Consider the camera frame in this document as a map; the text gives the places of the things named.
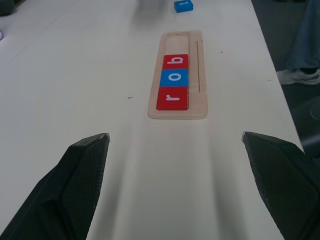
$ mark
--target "shoe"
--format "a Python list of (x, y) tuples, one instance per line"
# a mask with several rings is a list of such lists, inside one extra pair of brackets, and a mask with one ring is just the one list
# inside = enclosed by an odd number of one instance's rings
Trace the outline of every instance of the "shoe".
[(281, 85), (288, 84), (304, 84), (317, 85), (320, 84), (320, 69), (313, 74), (306, 74), (300, 69), (277, 71), (279, 82)]

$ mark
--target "dark floor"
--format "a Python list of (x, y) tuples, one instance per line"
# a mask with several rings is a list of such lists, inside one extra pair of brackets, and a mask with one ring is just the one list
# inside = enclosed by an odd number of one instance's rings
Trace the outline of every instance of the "dark floor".
[[(277, 2), (275, 0), (252, 0), (256, 15), (258, 17), (266, 44), (268, 46), (274, 67), (277, 71), (285, 69), (286, 58), (291, 49), (291, 45), (300, 27), (300, 22), (304, 16), (306, 7), (305, 2)], [(297, 113), (301, 112), (301, 108), (308, 106), (310, 102), (320, 97), (320, 84), (316, 86), (306, 86), (301, 84), (292, 84), (282, 86), (285, 98), (290, 108), (294, 123), (298, 134), (302, 141), (310, 132), (310, 124), (312, 124), (312, 132), (318, 139), (320, 136), (320, 122), (308, 118), (309, 112), (305, 112), (303, 116), (297, 117)]]

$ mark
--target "blue block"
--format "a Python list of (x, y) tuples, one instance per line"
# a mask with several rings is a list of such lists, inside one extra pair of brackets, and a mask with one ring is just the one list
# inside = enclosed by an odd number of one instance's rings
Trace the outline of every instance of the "blue block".
[(194, 4), (190, 0), (175, 1), (174, 9), (177, 13), (192, 11), (194, 9)]
[(189, 87), (188, 69), (162, 70), (160, 87)]

